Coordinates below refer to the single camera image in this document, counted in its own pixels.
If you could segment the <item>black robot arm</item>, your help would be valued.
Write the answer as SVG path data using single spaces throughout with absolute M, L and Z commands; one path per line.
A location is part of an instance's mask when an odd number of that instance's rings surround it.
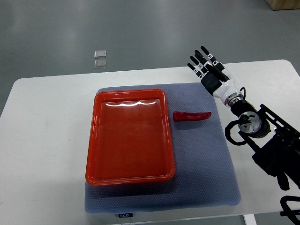
M 283 191 L 289 180 L 300 184 L 300 133 L 265 105 L 256 110 L 246 100 L 246 89 L 235 87 L 234 78 L 204 46 L 195 50 L 188 67 L 204 88 L 229 107 L 237 117 L 225 127 L 226 139 L 235 146 L 248 145 L 252 159 L 268 175 L 277 178 Z

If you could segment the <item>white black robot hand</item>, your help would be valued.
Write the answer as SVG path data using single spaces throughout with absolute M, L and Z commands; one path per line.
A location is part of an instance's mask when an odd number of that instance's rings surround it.
M 205 53 L 207 60 L 198 50 L 195 57 L 190 59 L 199 67 L 200 71 L 191 63 L 187 66 L 201 79 L 205 89 L 222 103 L 236 103 L 242 100 L 242 92 L 235 87 L 235 81 L 225 66 L 219 66 L 219 61 L 202 45 L 201 50 Z

